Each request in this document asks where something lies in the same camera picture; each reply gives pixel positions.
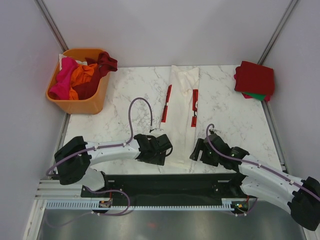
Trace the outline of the white printed t shirt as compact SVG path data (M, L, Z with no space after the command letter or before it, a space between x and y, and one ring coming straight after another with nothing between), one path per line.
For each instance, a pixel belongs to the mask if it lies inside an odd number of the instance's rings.
M198 118L200 69L182 69L172 65L163 107L160 129L173 146L165 163L187 169L191 166L190 155L195 148Z

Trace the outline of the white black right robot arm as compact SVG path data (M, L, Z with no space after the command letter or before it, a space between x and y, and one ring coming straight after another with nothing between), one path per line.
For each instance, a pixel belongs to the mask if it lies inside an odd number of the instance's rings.
M237 172L240 179L229 184L233 196L265 200L307 230L315 231L320 225L320 183L315 178L302 179L271 167L240 147L229 147L214 132L197 140L189 158Z

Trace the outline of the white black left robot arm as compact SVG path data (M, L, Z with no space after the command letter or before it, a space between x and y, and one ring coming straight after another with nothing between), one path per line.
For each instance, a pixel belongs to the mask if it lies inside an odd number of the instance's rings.
M62 186L80 184L104 197L110 191L106 174L92 166L115 160L137 160L163 166L172 151L173 145L166 134L137 134L129 143L87 142L82 136L76 136L54 154L54 160Z

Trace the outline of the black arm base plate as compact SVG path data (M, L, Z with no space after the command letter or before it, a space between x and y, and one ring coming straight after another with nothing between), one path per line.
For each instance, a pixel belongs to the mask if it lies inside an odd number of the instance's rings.
M112 198L115 207L219 206L222 199L245 199L239 173L108 175L98 193L83 198Z

